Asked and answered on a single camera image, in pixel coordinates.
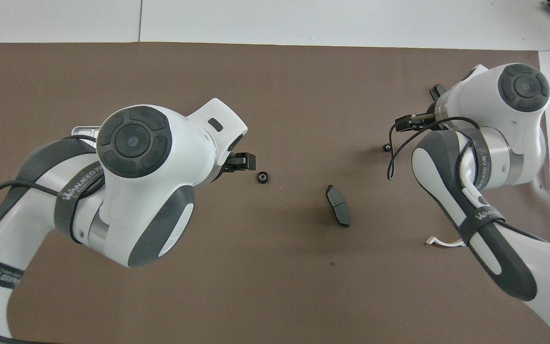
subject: brown table surface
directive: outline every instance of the brown table surface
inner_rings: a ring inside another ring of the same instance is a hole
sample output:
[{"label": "brown table surface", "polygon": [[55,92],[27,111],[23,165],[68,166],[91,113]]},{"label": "brown table surface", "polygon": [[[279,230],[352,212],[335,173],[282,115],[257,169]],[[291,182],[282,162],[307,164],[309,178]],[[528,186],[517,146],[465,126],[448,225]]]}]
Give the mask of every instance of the brown table surface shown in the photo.
[{"label": "brown table surface", "polygon": [[[15,337],[80,343],[550,343],[415,182],[410,148],[386,180],[388,129],[474,65],[536,52],[216,45],[0,44],[0,183],[34,148],[133,104],[189,115],[210,98],[249,132],[237,151],[271,175],[224,175],[167,256],[127,269],[51,233],[9,303]],[[409,133],[395,135],[395,146]],[[328,184],[345,197],[338,226]],[[550,240],[548,162],[534,183],[485,192]]]}]

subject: white curved plastic piece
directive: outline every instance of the white curved plastic piece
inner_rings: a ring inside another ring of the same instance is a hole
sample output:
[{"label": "white curved plastic piece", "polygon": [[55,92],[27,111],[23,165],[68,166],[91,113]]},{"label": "white curved plastic piece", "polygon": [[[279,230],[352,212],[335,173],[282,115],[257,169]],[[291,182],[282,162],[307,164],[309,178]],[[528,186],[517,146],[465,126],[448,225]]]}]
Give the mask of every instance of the white curved plastic piece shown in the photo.
[{"label": "white curved plastic piece", "polygon": [[441,241],[439,240],[437,237],[435,236],[431,236],[428,238],[428,240],[426,240],[426,244],[437,244],[437,245],[440,245],[440,246],[445,246],[445,247],[459,247],[459,246],[465,246],[464,242],[462,241],[462,239],[459,239],[457,241],[454,241],[454,242],[444,242],[444,241]]}]

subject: white robotic arm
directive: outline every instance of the white robotic arm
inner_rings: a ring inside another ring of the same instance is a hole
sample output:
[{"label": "white robotic arm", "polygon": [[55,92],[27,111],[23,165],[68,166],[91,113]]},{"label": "white robotic arm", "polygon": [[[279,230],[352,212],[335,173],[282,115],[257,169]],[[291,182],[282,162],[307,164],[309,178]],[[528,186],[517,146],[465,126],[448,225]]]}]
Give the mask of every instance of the white robotic arm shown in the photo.
[{"label": "white robotic arm", "polygon": [[76,138],[33,151],[0,205],[0,341],[22,343],[8,339],[7,303],[52,229],[124,266],[149,264],[186,228],[194,187],[255,169],[249,153],[229,159],[246,132],[214,98],[188,117],[154,105],[121,109],[101,126],[96,153]]},{"label": "white robotic arm", "polygon": [[480,128],[443,122],[452,130],[428,133],[412,167],[491,279],[550,326],[550,244],[507,225],[479,191],[536,175],[544,160],[539,121],[548,96],[546,78],[528,65],[477,66],[432,108],[434,120],[464,117]]}]

